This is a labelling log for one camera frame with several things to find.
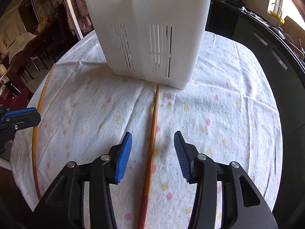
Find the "red dining chair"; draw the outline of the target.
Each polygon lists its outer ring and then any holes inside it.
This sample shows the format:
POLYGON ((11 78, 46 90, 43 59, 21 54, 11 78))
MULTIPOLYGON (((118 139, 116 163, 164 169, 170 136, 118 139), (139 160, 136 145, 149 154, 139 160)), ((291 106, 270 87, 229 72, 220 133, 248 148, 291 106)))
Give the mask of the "red dining chair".
POLYGON ((9 92, 8 95, 0 97, 1 104, 4 108, 9 108, 10 110, 21 110, 26 108, 27 100, 31 91, 26 87, 24 88, 16 97, 12 97, 12 92, 9 92))

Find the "wooden dining table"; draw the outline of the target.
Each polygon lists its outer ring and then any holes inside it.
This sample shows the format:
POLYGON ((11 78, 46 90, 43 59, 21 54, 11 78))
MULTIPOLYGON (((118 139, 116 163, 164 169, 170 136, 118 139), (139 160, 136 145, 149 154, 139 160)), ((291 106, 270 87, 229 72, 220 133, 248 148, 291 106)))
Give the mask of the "wooden dining table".
POLYGON ((51 59, 54 60, 52 52, 68 46, 71 35, 66 13, 58 10, 55 16, 42 26, 41 32, 35 34, 34 38, 26 42, 24 48, 12 57, 6 76, 19 90, 23 90, 25 83, 17 75, 18 70, 29 62, 31 57, 40 56, 44 52, 50 53, 51 59))

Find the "white floral tablecloth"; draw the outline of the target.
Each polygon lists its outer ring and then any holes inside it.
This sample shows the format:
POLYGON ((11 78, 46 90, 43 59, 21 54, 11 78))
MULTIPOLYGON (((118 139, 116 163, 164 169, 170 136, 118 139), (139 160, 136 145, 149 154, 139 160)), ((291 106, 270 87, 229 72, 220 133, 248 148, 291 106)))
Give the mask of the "white floral tablecloth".
MULTIPOLYGON (((254 54, 207 32, 187 87, 159 86, 146 228, 186 228, 190 221, 196 186, 182 176, 176 131, 216 162, 239 162, 273 208, 282 171, 281 123, 254 54)), ((125 176, 111 195, 118 227, 137 228, 156 87, 115 75, 95 32, 73 46, 39 82, 29 103, 42 104, 37 134, 25 129, 15 136, 10 163, 29 207, 36 207, 36 192, 45 192, 67 162, 92 162, 130 132, 125 176)))

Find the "glass sliding door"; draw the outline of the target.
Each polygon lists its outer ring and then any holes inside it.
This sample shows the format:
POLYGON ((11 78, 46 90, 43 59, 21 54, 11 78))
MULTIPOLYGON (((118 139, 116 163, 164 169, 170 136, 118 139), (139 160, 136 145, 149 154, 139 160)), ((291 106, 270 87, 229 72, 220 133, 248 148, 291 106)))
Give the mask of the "glass sliding door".
POLYGON ((81 39, 83 39, 83 35, 82 35, 81 29, 78 25, 71 0, 64 0, 64 3, 66 5, 66 9, 67 9, 67 12, 68 12, 69 16, 71 17, 71 21, 72 21, 72 24, 73 24, 75 34, 76 34, 78 40, 81 40, 81 39))

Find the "red checkered apron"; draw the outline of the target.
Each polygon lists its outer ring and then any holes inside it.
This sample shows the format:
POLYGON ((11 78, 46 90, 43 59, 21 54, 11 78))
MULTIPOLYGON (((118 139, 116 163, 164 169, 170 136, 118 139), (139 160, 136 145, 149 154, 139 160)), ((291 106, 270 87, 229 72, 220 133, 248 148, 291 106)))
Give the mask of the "red checkered apron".
POLYGON ((70 0, 76 21, 82 33, 88 33, 92 29, 92 23, 89 18, 89 13, 85 0, 70 0))

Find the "green lower cabinets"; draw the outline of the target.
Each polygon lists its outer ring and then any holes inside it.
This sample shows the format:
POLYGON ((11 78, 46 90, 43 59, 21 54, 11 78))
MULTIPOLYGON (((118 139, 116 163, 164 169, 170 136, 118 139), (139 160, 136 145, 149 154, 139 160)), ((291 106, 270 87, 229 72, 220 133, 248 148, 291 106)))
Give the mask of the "green lower cabinets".
POLYGON ((271 27, 211 0, 206 30, 248 47, 263 67, 279 109, 283 171, 274 215, 283 226, 304 216, 304 63, 271 27))

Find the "white plastic utensil holder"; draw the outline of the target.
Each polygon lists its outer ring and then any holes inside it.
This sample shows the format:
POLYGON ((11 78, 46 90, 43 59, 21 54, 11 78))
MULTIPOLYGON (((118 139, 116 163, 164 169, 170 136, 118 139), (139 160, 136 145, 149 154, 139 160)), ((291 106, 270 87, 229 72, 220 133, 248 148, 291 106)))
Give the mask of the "white plastic utensil holder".
POLYGON ((193 75, 210 0, 85 0, 115 74, 184 89, 193 75))

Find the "wooden cutting board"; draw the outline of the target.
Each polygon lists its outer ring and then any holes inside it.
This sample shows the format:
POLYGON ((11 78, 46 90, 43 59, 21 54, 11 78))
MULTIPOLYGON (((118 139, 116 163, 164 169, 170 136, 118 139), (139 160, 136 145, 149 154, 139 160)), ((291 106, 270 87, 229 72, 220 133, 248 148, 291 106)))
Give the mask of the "wooden cutting board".
POLYGON ((284 21, 285 21, 285 23, 283 24, 284 32, 292 36, 292 38, 295 40, 297 47, 302 47, 302 49, 304 49, 304 43, 305 43, 304 29, 288 15, 284 18, 284 21))

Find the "small chrome faucet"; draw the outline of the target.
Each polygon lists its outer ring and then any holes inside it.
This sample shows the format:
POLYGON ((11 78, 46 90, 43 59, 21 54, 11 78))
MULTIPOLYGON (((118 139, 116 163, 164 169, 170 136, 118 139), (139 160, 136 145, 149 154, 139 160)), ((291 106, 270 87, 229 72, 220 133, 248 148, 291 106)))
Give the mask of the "small chrome faucet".
POLYGON ((277 11, 280 12, 279 14, 277 14, 277 13, 274 11, 274 14, 276 14, 276 15, 278 16, 278 22, 277 22, 276 28, 279 29, 280 25, 284 23, 284 22, 282 22, 283 10, 282 10, 282 7, 281 7, 278 3, 272 3, 272 5, 277 6, 277 11))

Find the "grey dish cloth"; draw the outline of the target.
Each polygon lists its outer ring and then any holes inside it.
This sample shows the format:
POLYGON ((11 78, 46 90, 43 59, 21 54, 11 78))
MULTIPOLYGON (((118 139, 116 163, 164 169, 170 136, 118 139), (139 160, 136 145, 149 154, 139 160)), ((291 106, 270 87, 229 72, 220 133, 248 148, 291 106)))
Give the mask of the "grey dish cloth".
POLYGON ((252 17, 254 17, 255 19, 259 20, 259 21, 262 21, 264 23, 267 23, 267 20, 264 19, 263 17, 261 17, 260 15, 257 15, 255 12, 252 12, 251 10, 247 10, 245 7, 241 7, 239 8, 240 11, 244 12, 245 14, 248 14, 252 17))

